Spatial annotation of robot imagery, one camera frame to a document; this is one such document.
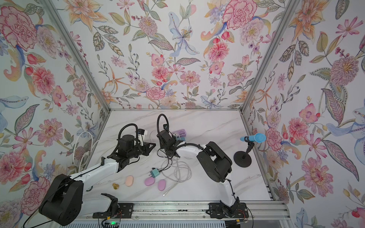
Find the purple earbud case left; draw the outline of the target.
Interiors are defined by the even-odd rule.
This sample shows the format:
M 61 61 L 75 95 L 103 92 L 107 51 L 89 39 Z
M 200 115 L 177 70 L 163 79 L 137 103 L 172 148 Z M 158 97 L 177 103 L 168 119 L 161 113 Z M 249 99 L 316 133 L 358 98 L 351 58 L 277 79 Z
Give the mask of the purple earbud case left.
M 145 186 L 151 186 L 155 183 L 154 177 L 149 177 L 144 181 Z

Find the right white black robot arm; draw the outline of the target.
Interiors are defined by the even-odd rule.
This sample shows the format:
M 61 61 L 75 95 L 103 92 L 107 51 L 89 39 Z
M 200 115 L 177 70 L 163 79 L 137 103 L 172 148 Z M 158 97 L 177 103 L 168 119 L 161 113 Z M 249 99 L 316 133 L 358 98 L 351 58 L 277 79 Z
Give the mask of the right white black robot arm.
M 219 184 L 221 199 L 218 203 L 209 203 L 206 213 L 210 218 L 248 219 L 250 217 L 246 204 L 240 202 L 233 190 L 230 180 L 232 160 L 215 142 L 200 145 L 178 140 L 169 131 L 169 122 L 164 114 L 158 116 L 156 127 L 160 147 L 167 159 L 196 158 L 207 176 Z

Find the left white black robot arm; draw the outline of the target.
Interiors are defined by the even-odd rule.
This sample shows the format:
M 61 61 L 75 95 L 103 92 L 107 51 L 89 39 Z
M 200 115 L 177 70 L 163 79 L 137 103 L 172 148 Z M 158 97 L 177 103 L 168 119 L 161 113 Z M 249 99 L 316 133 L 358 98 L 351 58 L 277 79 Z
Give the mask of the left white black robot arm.
M 155 143 L 145 141 L 144 130 L 139 129 L 136 124 L 127 124 L 124 128 L 130 126 L 135 128 L 135 134 L 119 133 L 113 152 L 107 157 L 102 157 L 99 164 L 70 176 L 57 176 L 38 212 L 62 226 L 70 224 L 78 216 L 94 213 L 102 213 L 107 217 L 117 215 L 121 211 L 117 197 L 102 193 L 97 198 L 87 199 L 84 195 L 95 184 L 132 164 L 132 159 L 149 156 L 156 147 Z

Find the peach earbud case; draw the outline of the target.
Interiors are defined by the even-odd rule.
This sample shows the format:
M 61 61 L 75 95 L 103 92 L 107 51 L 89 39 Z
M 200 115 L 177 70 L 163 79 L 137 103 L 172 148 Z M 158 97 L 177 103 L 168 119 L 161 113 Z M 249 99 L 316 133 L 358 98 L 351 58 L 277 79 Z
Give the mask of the peach earbud case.
M 133 184 L 134 184 L 134 177 L 131 175 L 127 176 L 125 180 L 125 185 L 127 187 L 131 187 Z

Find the teal charger with black cable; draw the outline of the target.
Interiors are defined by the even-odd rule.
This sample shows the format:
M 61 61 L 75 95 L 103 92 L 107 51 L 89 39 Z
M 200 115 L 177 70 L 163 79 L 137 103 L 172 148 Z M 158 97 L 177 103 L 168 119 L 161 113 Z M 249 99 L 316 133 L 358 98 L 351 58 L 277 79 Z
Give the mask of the teal charger with black cable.
M 150 171 L 150 176 L 152 178 L 156 178 L 157 176 L 160 175 L 160 171 L 159 169 L 156 169 L 156 168 L 153 168 L 151 171 Z

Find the purple earbud case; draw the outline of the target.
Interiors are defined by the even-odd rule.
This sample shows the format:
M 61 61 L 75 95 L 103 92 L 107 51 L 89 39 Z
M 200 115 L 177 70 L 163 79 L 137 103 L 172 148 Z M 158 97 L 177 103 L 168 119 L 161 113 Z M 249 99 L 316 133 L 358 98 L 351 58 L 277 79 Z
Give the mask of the purple earbud case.
M 158 182 L 158 190 L 162 192 L 165 190 L 165 188 L 166 188 L 166 180 L 160 180 Z
M 144 181 L 145 186 L 151 186 L 155 183 L 154 177 L 149 177 Z

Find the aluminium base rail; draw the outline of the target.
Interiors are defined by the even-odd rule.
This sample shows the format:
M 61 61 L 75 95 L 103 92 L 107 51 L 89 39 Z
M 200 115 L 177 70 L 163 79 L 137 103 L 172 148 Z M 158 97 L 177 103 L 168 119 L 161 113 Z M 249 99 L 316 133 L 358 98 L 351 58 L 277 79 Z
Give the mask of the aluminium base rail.
M 208 220 L 211 212 L 222 220 L 290 220 L 287 206 L 281 201 L 244 201 L 248 216 L 237 212 L 226 217 L 221 209 L 211 209 L 210 201 L 120 201 L 130 217 L 127 220 Z

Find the purple earbud case right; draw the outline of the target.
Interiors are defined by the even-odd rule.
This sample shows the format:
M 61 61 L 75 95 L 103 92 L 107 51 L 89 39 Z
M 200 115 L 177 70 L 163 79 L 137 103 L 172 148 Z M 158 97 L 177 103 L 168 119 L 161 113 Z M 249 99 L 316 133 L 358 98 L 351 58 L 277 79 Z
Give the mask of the purple earbud case right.
M 165 190 L 165 188 L 166 188 L 166 180 L 160 180 L 158 182 L 158 190 L 162 192 Z

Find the blue microphone on stand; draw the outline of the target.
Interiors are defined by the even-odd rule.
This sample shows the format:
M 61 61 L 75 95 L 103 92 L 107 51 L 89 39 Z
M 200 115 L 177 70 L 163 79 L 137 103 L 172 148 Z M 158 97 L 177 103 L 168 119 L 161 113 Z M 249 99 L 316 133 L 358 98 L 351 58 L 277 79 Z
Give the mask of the blue microphone on stand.
M 234 162 L 242 168 L 247 168 L 252 164 L 252 158 L 249 153 L 253 150 L 256 143 L 263 143 L 266 141 L 266 136 L 264 134 L 257 133 L 255 135 L 241 137 L 242 142 L 246 142 L 248 147 L 247 150 L 238 151 L 234 154 Z

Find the small brass knob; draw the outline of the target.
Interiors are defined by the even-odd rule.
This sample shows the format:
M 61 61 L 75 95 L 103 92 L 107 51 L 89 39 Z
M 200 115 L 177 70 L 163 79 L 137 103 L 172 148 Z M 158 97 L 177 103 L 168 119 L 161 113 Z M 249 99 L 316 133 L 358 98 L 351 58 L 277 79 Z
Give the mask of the small brass knob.
M 119 189 L 119 184 L 113 183 L 112 186 L 115 190 Z

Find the purple power strip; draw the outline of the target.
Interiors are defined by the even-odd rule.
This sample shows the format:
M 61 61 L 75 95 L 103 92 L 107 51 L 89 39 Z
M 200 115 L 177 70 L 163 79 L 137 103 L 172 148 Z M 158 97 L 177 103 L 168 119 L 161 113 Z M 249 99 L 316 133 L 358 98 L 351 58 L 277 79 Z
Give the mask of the purple power strip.
M 172 134 L 178 138 L 183 138 L 183 137 L 187 136 L 187 133 L 184 129 L 174 131 L 174 132 L 172 132 Z

